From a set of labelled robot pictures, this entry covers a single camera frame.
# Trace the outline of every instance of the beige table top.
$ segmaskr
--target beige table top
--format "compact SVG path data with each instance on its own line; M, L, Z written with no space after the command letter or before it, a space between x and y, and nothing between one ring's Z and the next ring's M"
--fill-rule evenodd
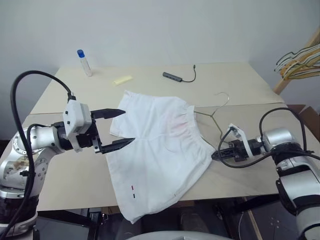
M167 72L186 81L194 78L192 65L100 67L87 77L80 67L62 67L56 77L68 85L81 103L90 110L117 108L124 90L153 96L176 96L196 107L222 105L223 94L230 96L229 105L283 103L269 85L244 62L210 63L196 65L196 80L192 83L177 82L162 76ZM132 80L118 86L112 82L130 75ZM65 90L51 81L31 114L62 113L66 107Z
M225 132L229 123L241 127L249 139L259 134L260 117L270 109L284 107L283 103L225 106L220 108L216 121ZM203 113L212 113L215 107L198 107ZM212 119L197 114L198 127L203 137L213 146L219 142L219 131ZM31 114L24 127L32 123L52 124L62 120L60 113ZM111 120L98 119L97 127L103 144L117 139L109 134ZM287 111L278 111L265 119L264 130L286 127L302 143L298 121ZM320 156L320 144L306 130L308 149ZM1 157L1 162L9 154L11 143ZM239 196L253 196L277 193L275 181L278 179L275 164L271 158L243 169L229 168L219 161L212 161L209 168L181 200L215 199ZM92 147L76 153L69 150L55 156L47 171L38 211L94 208L117 205L112 187L106 156L95 154Z

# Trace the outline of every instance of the clothes hanger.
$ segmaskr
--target clothes hanger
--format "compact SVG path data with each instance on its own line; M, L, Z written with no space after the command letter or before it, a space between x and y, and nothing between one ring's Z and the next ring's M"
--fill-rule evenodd
M219 131L220 131L220 140L221 140L221 139L222 139L223 132L222 132L220 126L218 125L217 121L215 120L214 115L215 115L215 113L216 113L220 108L222 108L222 107L224 107L225 105L227 105L227 103L228 103L229 100L230 100L230 96L229 96L228 93L226 93L226 92L224 92L224 91L221 91L221 92L216 93L215 96L217 96L217 95L219 95L219 94L225 94L225 95L228 97L228 99L227 99L227 101L226 101L223 105L221 105L221 106L219 106L218 108L216 108L216 109L213 111L212 114L207 114L207 113L203 113L203 112L199 112L199 111L194 111L194 112L197 113L197 114L205 115L205 116L208 116L208 117L211 117L211 118L212 118L214 124L216 125L216 127L217 127L217 128L219 129Z
M275 68L284 80L302 79L317 76L320 73L320 44L303 48L297 53L287 53L277 62Z

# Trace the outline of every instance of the blue bottle cap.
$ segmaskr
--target blue bottle cap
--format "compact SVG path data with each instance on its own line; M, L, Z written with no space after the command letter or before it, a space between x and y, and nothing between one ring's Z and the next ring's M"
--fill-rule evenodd
M79 49L78 51L76 51L78 53L79 58L84 58L85 57L85 53L82 49Z

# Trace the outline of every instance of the white cloth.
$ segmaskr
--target white cloth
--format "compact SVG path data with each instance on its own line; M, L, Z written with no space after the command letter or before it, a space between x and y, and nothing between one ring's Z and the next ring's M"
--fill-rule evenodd
M116 200L134 223L176 203L211 163L215 149L206 143L195 120L194 106L178 97L156 97L125 91L110 133L135 138L107 153Z

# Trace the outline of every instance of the hanger hook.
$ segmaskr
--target hanger hook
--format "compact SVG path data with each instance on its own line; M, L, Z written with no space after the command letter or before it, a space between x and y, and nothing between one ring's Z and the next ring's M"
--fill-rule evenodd
M228 99L226 100L226 102L225 102L223 105L219 106L216 110L214 110L214 112L211 114L211 117L213 117L213 116L215 115L215 113L218 111L219 108L222 108L222 107L224 107L225 105L227 105L227 103L228 103L229 100L230 100L229 94L226 93L225 91L218 92L218 93L215 94L215 96L217 96L217 95L219 95L219 94L225 94L225 95L228 97Z

